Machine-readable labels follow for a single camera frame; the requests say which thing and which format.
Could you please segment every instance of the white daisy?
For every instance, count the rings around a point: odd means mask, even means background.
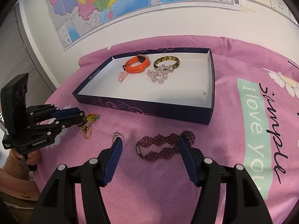
[[[268,73],[269,76],[274,79],[274,82],[276,82],[280,87],[286,87],[287,91],[292,97],[295,97],[295,94],[297,98],[299,98],[299,83],[294,81],[291,78],[288,78],[279,71],[278,73],[272,71]]]
[[[65,106],[63,109],[69,109],[71,108],[71,105],[67,105]],[[50,119],[49,124],[51,124],[52,122],[54,122],[54,119]],[[52,149],[55,146],[58,146],[60,143],[60,139],[61,137],[65,136],[68,132],[67,128],[62,129],[62,131],[55,137],[55,142],[49,146],[46,146],[46,149],[48,149],[49,147]]]

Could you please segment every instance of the jewelry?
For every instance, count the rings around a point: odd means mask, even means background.
[[[134,63],[140,62],[141,64],[131,66]],[[118,80],[122,82],[128,76],[128,74],[143,72],[150,65],[150,60],[147,55],[137,55],[129,59],[124,65],[121,73],[119,73]]]
[[[172,68],[173,69],[177,69],[179,66],[180,66],[180,60],[179,58],[175,57],[175,56],[164,56],[164,57],[161,57],[159,59],[156,59],[155,62],[154,62],[154,68],[157,69],[158,68],[158,64],[162,61],[165,61],[165,60],[174,60],[176,61],[175,64],[172,65]]]
[[[85,139],[89,139],[92,136],[92,123],[94,123],[100,116],[98,114],[88,114],[83,117],[83,122],[86,122],[87,125],[82,126],[82,133]]]
[[[91,125],[82,126],[82,132],[85,139],[89,139],[92,136],[92,126]]]
[[[147,71],[147,75],[151,78],[152,82],[158,82],[159,84],[162,84],[167,80],[167,75],[169,73],[173,73],[172,65],[166,66],[162,64],[160,67],[158,67],[158,70]]]
[[[160,63],[161,61],[165,61],[165,60],[174,60],[174,61],[176,61],[176,63],[173,65],[168,65],[168,66],[166,66],[164,64],[157,66],[158,63]],[[168,74],[173,73],[173,70],[178,68],[179,65],[180,65],[180,60],[177,57],[164,56],[164,57],[161,57],[161,58],[155,60],[154,68],[156,70],[148,70],[147,75],[151,78],[152,82],[158,82],[159,84],[162,84],[167,80]]]
[[[155,137],[149,137],[145,136],[141,140],[139,140],[136,143],[136,151],[137,154],[144,160],[147,161],[156,161],[159,158],[165,158],[165,159],[170,159],[174,154],[180,153],[179,148],[178,148],[178,142],[180,140],[181,136],[185,136],[186,139],[189,141],[190,145],[193,145],[195,142],[195,135],[192,131],[185,130],[183,131],[180,135],[177,135],[175,133],[170,134],[169,136],[162,136],[162,135],[157,135]],[[140,152],[140,147],[149,147],[152,144],[155,144],[157,146],[161,146],[164,143],[168,143],[171,145],[174,145],[174,147],[164,147],[160,152],[153,152],[150,151],[146,155],[142,155]]]
[[[116,132],[113,133],[112,144],[114,143],[114,141],[115,141],[115,139],[116,139],[117,137],[121,138],[121,140],[122,140],[123,142],[125,141],[125,138],[124,138],[123,134],[122,134],[122,133],[119,133],[118,131],[116,131]]]

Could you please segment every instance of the pink blanket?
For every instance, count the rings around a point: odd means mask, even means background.
[[[211,48],[215,66],[215,108],[209,125],[80,104],[74,89],[112,55],[172,47]],[[43,148],[35,180],[42,191],[59,164],[68,167],[97,157],[112,143],[113,132],[125,137],[114,178],[101,189],[112,224],[189,224],[200,189],[189,180],[179,154],[170,160],[142,160],[135,144],[143,136],[180,134],[191,130],[194,147],[219,164],[242,163],[258,186],[274,224],[281,224],[299,196],[299,73],[292,61],[250,43],[207,36],[167,36],[131,41],[102,49],[79,60],[77,70],[48,99],[60,108],[79,107],[98,113],[92,137],[80,128],[64,129],[55,143]],[[80,223],[86,223],[77,186]],[[222,223],[222,188],[216,223]]]

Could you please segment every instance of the orange smartwatch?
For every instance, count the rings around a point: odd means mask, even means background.
[[[131,66],[132,64],[140,62],[141,64],[137,66]],[[150,60],[147,55],[137,55],[129,59],[124,65],[124,71],[133,74],[143,72],[150,65]]]

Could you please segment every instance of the gray cabinet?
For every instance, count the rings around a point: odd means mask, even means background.
[[[36,68],[28,77],[28,90],[26,93],[26,106],[43,105],[51,96],[52,91],[44,82]]]
[[[0,88],[16,75],[34,69],[20,36],[14,10],[0,27]]]
[[[0,27],[0,89],[15,76],[28,72],[27,107],[44,104],[53,93],[45,82],[45,75],[42,77],[39,72],[41,66],[36,66],[31,58],[20,35],[15,9],[13,9]],[[0,102],[0,128],[3,130],[5,128],[2,124],[1,112]]]

